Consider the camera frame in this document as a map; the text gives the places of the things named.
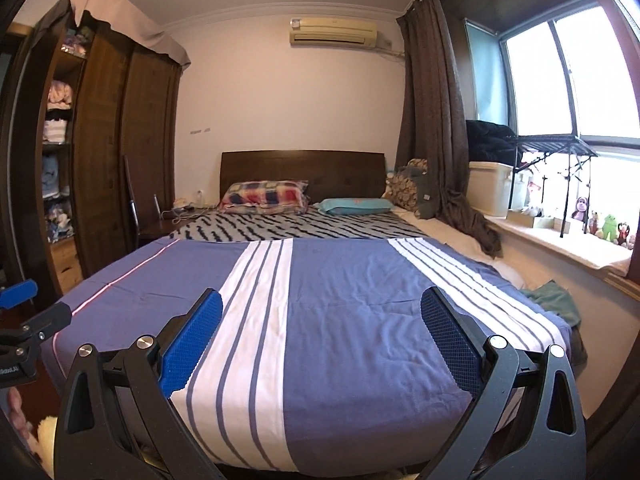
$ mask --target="double bed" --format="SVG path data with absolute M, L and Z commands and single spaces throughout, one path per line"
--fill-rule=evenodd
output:
M 222 191 L 261 179 L 308 180 L 312 203 L 375 198 L 385 163 L 377 153 L 223 154 Z M 47 368 L 62 386 L 83 343 L 106 351 L 156 335 L 211 287 L 223 298 L 222 322 L 171 400 L 214 462 L 323 477 L 424 462 L 470 401 L 420 316 L 426 288 L 439 286 L 487 335 L 516 348 L 567 349 L 570 329 L 504 269 L 412 223 L 395 213 L 214 212 L 67 294 L 73 321 L 45 348 Z M 142 428 L 136 436 L 144 440 Z

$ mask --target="wooden headboard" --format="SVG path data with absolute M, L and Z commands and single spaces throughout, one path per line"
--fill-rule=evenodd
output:
M 385 192 L 385 155 L 320 150 L 225 152 L 220 196 L 235 182 L 307 180 L 311 203 L 325 198 L 379 198 Z

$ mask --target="air conditioner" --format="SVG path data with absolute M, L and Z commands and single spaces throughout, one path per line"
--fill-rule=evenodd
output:
M 292 45 L 330 45 L 375 48 L 378 26 L 372 22 L 339 18 L 293 18 Z

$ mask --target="pillow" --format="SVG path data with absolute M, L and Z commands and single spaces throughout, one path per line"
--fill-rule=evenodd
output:
M 327 215 L 375 215 L 388 213 L 393 206 L 384 198 L 327 198 L 318 209 Z
M 407 163 L 408 168 L 418 168 L 419 170 L 427 171 L 427 159 L 426 158 L 412 158 Z
M 413 158 L 387 181 L 385 198 L 394 205 L 413 212 L 421 219 L 434 218 L 438 211 L 438 194 L 426 171 L 426 160 Z
M 255 180 L 236 182 L 218 204 L 224 213 L 301 214 L 306 212 L 307 182 L 298 180 Z

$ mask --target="green towel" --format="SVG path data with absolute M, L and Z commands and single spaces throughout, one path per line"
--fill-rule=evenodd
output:
M 536 290 L 523 288 L 521 292 L 546 311 L 558 314 L 571 328 L 580 325 L 582 319 L 575 306 L 574 298 L 571 297 L 568 290 L 562 288 L 554 280 L 545 283 Z

